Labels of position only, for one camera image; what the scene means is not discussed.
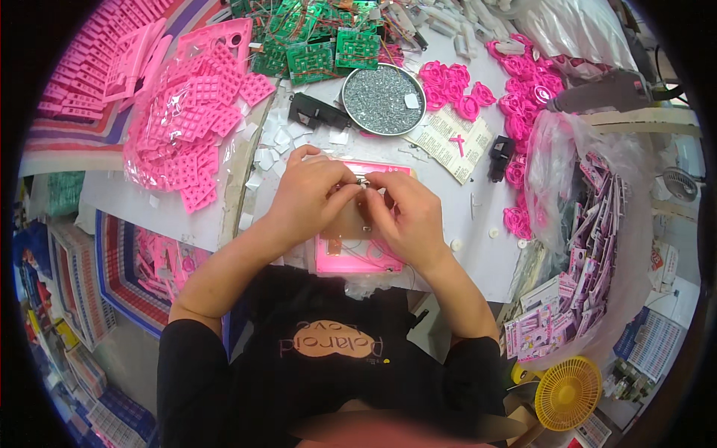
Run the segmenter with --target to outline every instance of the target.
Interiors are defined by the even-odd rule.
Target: printed shirt logo
[[[320,358],[338,353],[352,358],[365,358],[369,355],[380,357],[384,351],[384,342],[374,340],[362,333],[355,325],[347,325],[334,320],[315,320],[312,323],[299,322],[299,330],[293,339],[279,341],[279,357],[284,352],[296,350],[304,356]]]

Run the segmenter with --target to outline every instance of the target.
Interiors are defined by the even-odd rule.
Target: yellow fan
[[[600,370],[588,358],[574,356],[550,367],[536,391],[538,420],[552,431],[567,431],[590,416],[602,394]]]

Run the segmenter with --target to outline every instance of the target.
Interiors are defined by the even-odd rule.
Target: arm
[[[366,179],[371,182],[366,198],[374,223],[391,250],[433,289],[453,335],[488,336],[498,342],[488,303],[443,240],[438,196],[405,173],[369,173]],[[383,197],[376,190],[380,188],[386,189]]]
[[[169,322],[198,320],[220,335],[222,316],[259,270],[320,232],[361,190],[340,161],[302,161],[318,153],[309,145],[291,153],[270,210],[194,272],[172,304]],[[337,184],[344,185],[327,198]]]

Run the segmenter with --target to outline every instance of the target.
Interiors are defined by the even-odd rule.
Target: black t-shirt
[[[358,301],[316,281],[273,304],[231,364],[204,324],[167,325],[157,380],[163,447],[294,447],[289,424],[351,399],[505,416],[494,340],[462,340],[441,365],[406,339],[405,297]]]

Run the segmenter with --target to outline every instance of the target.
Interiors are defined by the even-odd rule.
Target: newspaper
[[[458,143],[450,140],[459,135],[465,140],[463,157]],[[458,116],[453,108],[443,108],[429,116],[428,126],[419,126],[404,138],[423,148],[463,185],[493,142],[493,133],[481,117],[471,123]]]

